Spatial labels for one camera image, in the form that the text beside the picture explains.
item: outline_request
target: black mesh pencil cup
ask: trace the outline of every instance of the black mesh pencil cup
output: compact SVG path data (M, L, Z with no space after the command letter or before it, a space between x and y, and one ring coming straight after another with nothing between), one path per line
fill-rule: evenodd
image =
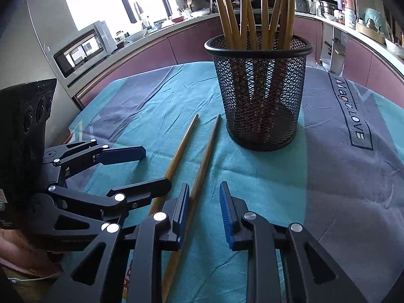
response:
M257 33L258 44L261 35ZM223 35L205 43L213 56L230 137L251 150L276 150L296 134L302 100L307 40L293 36L291 49L227 49Z

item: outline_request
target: bowl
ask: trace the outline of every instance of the bowl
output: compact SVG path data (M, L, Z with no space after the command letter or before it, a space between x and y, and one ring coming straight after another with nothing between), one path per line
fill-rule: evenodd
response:
M172 18L172 19L171 19L171 21L172 21L173 23L182 22L183 20L184 20L184 16L179 16L179 17L176 17L176 18Z
M195 18L196 17L206 16L208 14L209 14L209 8L205 8L205 9L202 9L202 10L191 12L191 16L195 17Z
M333 22L337 20L334 16L332 16L330 14L325 14L324 13L324 16L325 16L325 18L327 18L328 20L332 20Z

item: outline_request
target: appliance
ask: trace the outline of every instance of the appliance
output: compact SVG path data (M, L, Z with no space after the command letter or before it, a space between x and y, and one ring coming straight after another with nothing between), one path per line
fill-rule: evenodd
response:
M316 2L316 7L317 7L317 16L320 17L325 17L324 14L329 14L331 16L334 16L334 10L338 10L338 4L335 1L335 3L329 1L322 1L319 0Z
M309 2L307 0L295 0L294 10L296 12L304 12L305 14L309 14L310 13Z
M116 48L106 22L97 21L54 46L47 57L60 83L69 87Z

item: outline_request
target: teal tablecloth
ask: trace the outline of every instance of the teal tablecloth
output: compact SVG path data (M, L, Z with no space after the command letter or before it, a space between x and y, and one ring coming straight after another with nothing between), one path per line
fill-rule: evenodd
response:
M137 88L143 91L133 95ZM350 119L353 111L360 126ZM196 113L199 122L169 197L179 194L183 182L192 186L215 116L221 113L223 120L168 302L245 301L247 255L232 252L225 241L221 181L268 221L304 224L369 302L380 302L404 268L404 110L366 88L307 68L296 137L280 150L253 152L227 133L212 62L163 68L112 82L70 127L74 140L142 145L146 158L100 165L69 185L105 195L112 187L163 176ZM137 224L148 210L132 211L125 224Z

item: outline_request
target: chopstick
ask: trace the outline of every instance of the chopstick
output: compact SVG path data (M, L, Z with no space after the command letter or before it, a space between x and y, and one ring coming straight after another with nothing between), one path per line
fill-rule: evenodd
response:
M218 130L219 124L220 124L220 119L221 119L221 115L218 114L217 117L216 117L215 125L213 126L211 138L209 139L208 145L207 145L206 150L205 150L205 154L203 155L202 162L201 162L201 164L199 166L199 170L198 170L198 173L196 175L195 182L193 183L191 194L189 195L188 218L187 218L187 225L185 227L185 238L183 240L183 245L184 245L185 240L187 238L187 234L189 233L189 227L190 227L190 225L192 223L193 213L195 211L197 198L198 198L198 196L199 196L199 194L201 192L201 189L202 189L202 186L203 186L203 181L205 179L206 170L208 168L209 161L211 159L213 146L215 144L215 138L216 138L217 130ZM170 292L170 288L171 288L172 282L174 281L174 277L175 277L175 271L177 270L179 261L181 259L181 254L182 254L182 249L180 249L177 252L172 252L171 256L170 256L170 258L168 260L166 272L164 274L164 278L163 278L162 286L161 286L162 287L162 301L163 301L163 303L166 302L167 296L168 296L168 294Z
M269 26L269 44L268 49L273 49L273 44L275 41L276 30L279 22L279 15L280 15L280 4L281 0L275 0L275 4L273 5L273 12L271 17L271 25Z
M226 7L223 0L216 0L218 9L219 9L219 16L220 21L223 27L223 33L225 35L225 40L228 49L234 49L234 40L233 40L233 33L232 28L230 27L230 22L228 18L228 14L226 11Z
M290 44L293 38L293 23L294 23L294 0L289 0L288 18L286 20L285 40L283 49L290 49Z
M253 6L251 5L250 0L247 0L247 8L248 32L250 33L251 50L258 50L257 28L255 26Z
M175 170L178 167L179 161L181 160L181 157L184 153L185 147L187 146L187 142L189 140L189 137L191 136L193 128L195 127L198 117L199 117L198 114L195 114L195 116L193 117L193 120L192 120L191 124L189 125L184 137L182 138L181 143L179 144L179 146L174 154L174 157L172 158L171 163L168 166L166 174L164 175L170 181L172 180ZM152 215L152 214L160 211L165 198L166 198L166 196L154 198L153 204L150 207L148 215Z
M269 40L268 0L261 0L261 50L268 49Z
M242 49L247 49L247 24L248 24L248 0L241 0L241 10L240 10L240 38Z
M241 44L240 32L238 30L236 14L234 13L232 1L225 0L225 3L226 3L226 9L227 9L228 17L229 17L229 21L230 21L230 28L232 29L234 48L241 49L242 44Z
M283 48L286 32L286 21L288 18L288 0L281 0L280 7L280 26L279 26L279 37L278 37L278 49Z

